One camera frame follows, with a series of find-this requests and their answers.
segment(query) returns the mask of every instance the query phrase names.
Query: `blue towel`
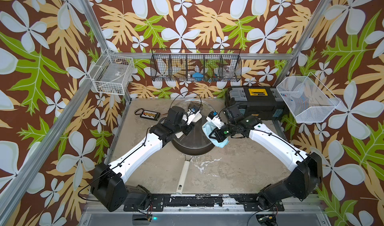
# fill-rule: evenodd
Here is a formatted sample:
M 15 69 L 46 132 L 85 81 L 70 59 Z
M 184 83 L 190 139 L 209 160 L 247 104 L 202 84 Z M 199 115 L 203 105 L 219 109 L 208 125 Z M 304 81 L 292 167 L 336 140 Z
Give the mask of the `blue towel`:
M 209 134 L 216 128 L 216 126 L 213 123 L 206 122 L 201 127 L 203 129 L 204 134 L 207 136 L 207 138 L 216 146 L 219 148 L 223 148 L 225 145 L 228 144 L 229 139 L 226 138 L 223 142 L 219 143 L 216 139 L 209 138 Z
M 202 75 L 201 73 L 194 73 L 192 77 L 194 77 L 196 81 L 201 81 L 203 80 L 204 75 Z

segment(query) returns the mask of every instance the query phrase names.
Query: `wire mesh basket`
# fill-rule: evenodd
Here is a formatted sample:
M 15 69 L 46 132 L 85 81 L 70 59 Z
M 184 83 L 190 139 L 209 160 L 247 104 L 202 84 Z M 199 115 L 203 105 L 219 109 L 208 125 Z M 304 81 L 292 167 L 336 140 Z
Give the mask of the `wire mesh basket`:
M 297 123 L 324 122 L 340 103 L 340 100 L 335 104 L 336 101 L 329 99 L 324 90 L 328 90 L 334 98 L 336 96 L 316 78 L 316 82 L 323 85 L 320 89 L 310 75 L 313 76 L 286 77 L 276 87 Z
M 107 55 L 96 62 L 98 70 L 92 78 L 98 93 L 124 95 L 134 69 L 133 59 L 126 56 Z
M 153 81 L 239 81 L 242 61 L 240 50 L 203 49 L 200 53 L 172 53 L 165 49 L 152 50 L 151 78 Z

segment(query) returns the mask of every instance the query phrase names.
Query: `black wire shelf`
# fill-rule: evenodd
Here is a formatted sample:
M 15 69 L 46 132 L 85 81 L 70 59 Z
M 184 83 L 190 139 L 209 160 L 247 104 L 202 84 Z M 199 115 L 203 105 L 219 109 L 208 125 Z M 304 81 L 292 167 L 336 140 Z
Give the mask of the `black wire shelf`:
M 239 49 L 199 49 L 201 52 L 173 53 L 176 49 L 153 48 L 152 81 L 233 81 L 241 79 L 242 61 Z

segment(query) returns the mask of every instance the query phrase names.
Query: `black toolbox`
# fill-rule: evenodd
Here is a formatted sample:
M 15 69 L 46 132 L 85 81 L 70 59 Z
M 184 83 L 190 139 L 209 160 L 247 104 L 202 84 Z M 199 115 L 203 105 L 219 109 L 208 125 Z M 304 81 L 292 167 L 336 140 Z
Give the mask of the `black toolbox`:
M 281 120 L 289 113 L 276 88 L 234 86 L 225 93 L 225 107 L 237 105 L 244 117 L 256 116 L 260 120 Z

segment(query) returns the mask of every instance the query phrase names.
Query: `white wire basket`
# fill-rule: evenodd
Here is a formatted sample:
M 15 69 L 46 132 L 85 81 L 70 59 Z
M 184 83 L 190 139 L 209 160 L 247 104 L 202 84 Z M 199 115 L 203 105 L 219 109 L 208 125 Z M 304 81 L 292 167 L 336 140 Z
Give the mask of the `white wire basket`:
M 98 93 L 125 94 L 135 68 L 132 58 L 107 55 L 100 64 L 97 62 L 95 66 L 99 68 L 92 78 L 92 83 Z
M 332 91 L 316 78 L 316 82 L 323 85 L 323 89 L 320 89 L 310 75 L 314 76 L 309 74 L 286 77 L 276 87 L 297 123 L 324 122 L 340 103 Z M 324 93 L 325 90 L 337 100 L 328 98 Z

